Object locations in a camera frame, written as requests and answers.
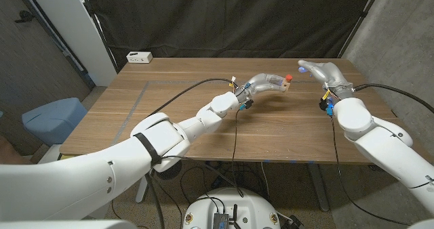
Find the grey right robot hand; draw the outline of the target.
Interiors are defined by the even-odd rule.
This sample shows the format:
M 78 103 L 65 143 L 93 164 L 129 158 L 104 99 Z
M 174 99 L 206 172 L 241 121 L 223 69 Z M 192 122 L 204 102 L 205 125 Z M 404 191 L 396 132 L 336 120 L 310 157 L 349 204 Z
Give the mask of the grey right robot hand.
M 306 60 L 299 60 L 298 65 L 308 70 L 325 90 L 330 90 L 337 98 L 343 100 L 353 97 L 351 90 L 353 84 L 345 79 L 337 65 L 331 62 L 315 63 Z

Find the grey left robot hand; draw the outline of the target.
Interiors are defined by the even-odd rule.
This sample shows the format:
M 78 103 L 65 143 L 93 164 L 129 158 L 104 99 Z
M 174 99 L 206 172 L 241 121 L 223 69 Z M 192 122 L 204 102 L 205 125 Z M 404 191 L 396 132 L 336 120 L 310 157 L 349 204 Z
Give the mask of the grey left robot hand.
M 278 75 L 260 73 L 246 82 L 242 87 L 236 89 L 235 96 L 240 104 L 252 100 L 253 97 L 264 91 L 285 92 L 289 89 L 290 82 L 285 77 Z

